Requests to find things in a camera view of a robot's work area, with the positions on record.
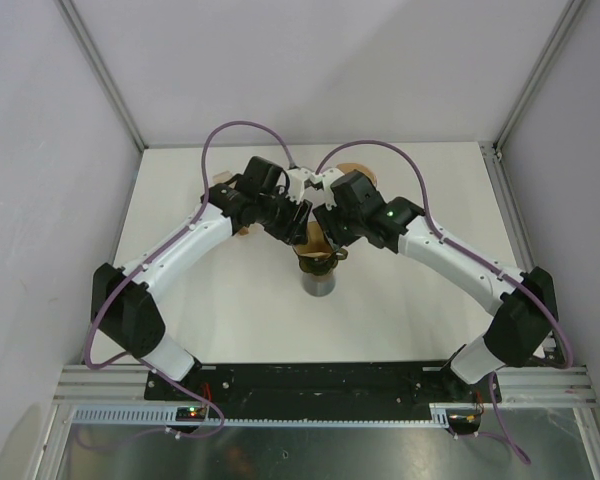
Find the olive green plastic dripper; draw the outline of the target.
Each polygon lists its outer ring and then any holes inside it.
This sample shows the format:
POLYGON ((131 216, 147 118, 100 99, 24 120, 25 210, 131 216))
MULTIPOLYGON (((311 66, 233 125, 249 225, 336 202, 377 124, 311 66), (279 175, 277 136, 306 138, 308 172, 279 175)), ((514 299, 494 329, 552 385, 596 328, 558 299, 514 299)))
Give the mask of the olive green plastic dripper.
POLYGON ((345 248, 333 250, 329 245, 326 249, 309 251, 297 247, 294 249, 299 268, 303 273, 322 277, 333 272, 341 261, 348 258, 345 248))

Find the orange coffee filter box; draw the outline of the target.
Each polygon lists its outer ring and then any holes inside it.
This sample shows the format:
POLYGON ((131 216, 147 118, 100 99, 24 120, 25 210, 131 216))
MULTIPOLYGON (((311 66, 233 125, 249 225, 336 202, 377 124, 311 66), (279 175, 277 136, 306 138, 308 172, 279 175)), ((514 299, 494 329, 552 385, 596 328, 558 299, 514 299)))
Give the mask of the orange coffee filter box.
MULTIPOLYGON (((234 186, 237 181, 237 176, 230 171, 220 172, 212 177, 212 183, 216 184, 226 184, 228 186, 234 186)), ((237 234, 239 236, 246 236, 250 233, 248 227, 242 227, 237 234)))

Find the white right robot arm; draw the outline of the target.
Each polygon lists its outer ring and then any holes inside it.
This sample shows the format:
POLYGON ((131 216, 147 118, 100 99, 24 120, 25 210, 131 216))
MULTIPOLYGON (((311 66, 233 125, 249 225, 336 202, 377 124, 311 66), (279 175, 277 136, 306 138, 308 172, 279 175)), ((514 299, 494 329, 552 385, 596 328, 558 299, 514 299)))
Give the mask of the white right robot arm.
POLYGON ((492 315, 488 329, 449 360, 441 376, 449 399, 464 401, 487 374, 522 367, 532 358, 558 320, 554 283, 546 270, 524 272, 482 258, 417 204, 404 197, 385 201, 360 171, 330 169, 316 180, 324 202, 313 213, 332 247, 366 239, 429 267, 492 315))

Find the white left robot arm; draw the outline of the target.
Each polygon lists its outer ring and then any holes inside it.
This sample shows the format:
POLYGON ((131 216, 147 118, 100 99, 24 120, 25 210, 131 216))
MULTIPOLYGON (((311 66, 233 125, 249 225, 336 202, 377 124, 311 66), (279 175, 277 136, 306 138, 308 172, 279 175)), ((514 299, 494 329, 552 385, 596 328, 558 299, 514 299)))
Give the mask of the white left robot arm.
POLYGON ((194 397, 201 387, 194 370, 200 363, 168 333, 161 297, 203 256, 253 224, 287 245, 306 242, 312 204, 304 190, 312 175, 254 156, 243 172, 207 185, 200 204, 161 243, 124 266, 105 263, 95 271, 92 330, 165 375, 177 398, 194 397))

